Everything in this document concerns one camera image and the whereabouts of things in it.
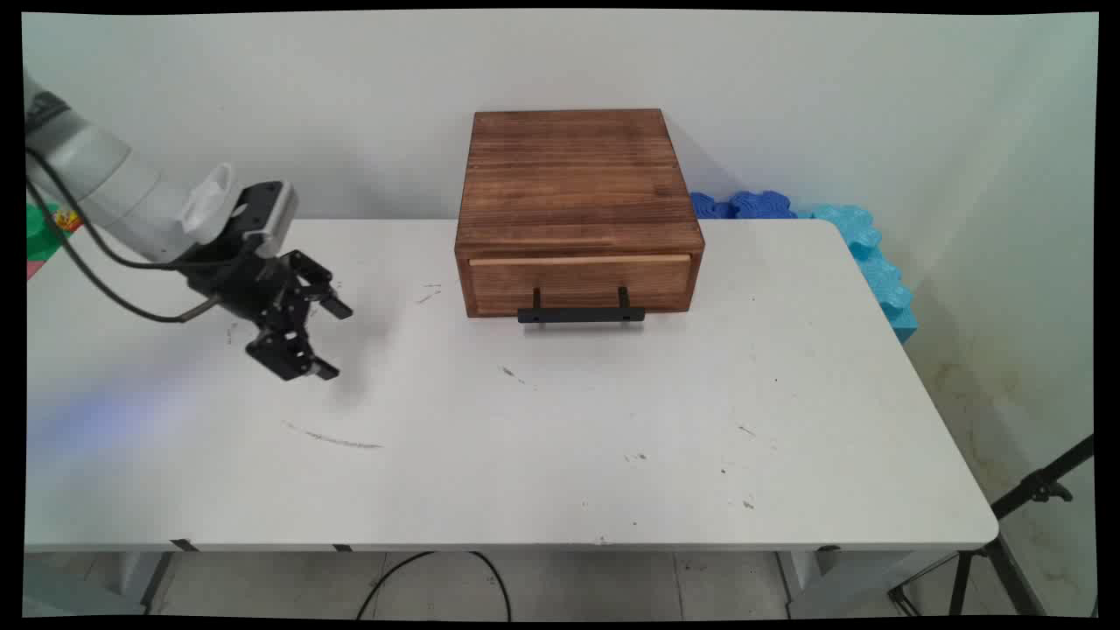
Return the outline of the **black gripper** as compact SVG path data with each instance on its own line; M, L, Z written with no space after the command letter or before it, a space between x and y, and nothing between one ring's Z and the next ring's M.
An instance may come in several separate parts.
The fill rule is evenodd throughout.
M311 256L256 254L254 248L192 248L185 254L185 282L209 308L232 312L256 326L248 356L284 382L318 376L324 382L340 369L312 351L304 321L304 302L320 303L336 319L354 311L333 287L333 274Z

